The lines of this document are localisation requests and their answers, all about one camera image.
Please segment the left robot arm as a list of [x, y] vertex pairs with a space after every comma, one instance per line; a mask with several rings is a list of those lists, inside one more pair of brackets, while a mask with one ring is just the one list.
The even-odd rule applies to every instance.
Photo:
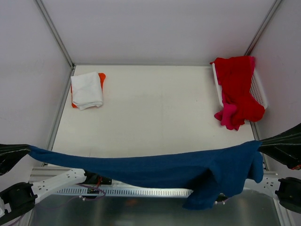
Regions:
[[[24, 156], [30, 155], [42, 161], [49, 161], [49, 157], [42, 154], [54, 152], [40, 149], [27, 144], [0, 145], [0, 174], [8, 173]], [[19, 182], [0, 193], [0, 224], [9, 221], [31, 211], [36, 204], [46, 197], [73, 184], [86, 180], [86, 172], [83, 169], [70, 169], [60, 175], [38, 182]]]

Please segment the navy blue t-shirt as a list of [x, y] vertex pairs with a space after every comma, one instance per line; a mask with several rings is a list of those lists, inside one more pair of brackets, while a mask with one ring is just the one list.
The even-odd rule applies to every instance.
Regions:
[[133, 186], [190, 189], [192, 193], [183, 207], [205, 210], [213, 207], [219, 194], [240, 194], [247, 179], [262, 181], [260, 146], [259, 141], [249, 141], [218, 150], [128, 158], [80, 157], [31, 146], [29, 155], [41, 162], [83, 169]]

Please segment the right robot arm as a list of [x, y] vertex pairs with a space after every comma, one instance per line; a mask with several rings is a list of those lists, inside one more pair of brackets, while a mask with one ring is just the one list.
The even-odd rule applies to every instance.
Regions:
[[[290, 170], [301, 169], [301, 125], [280, 133], [279, 135], [263, 139], [259, 152]], [[277, 200], [279, 204], [296, 213], [301, 212], [301, 180], [293, 177], [277, 178], [265, 176], [260, 183], [247, 179], [245, 188], [266, 194]]]

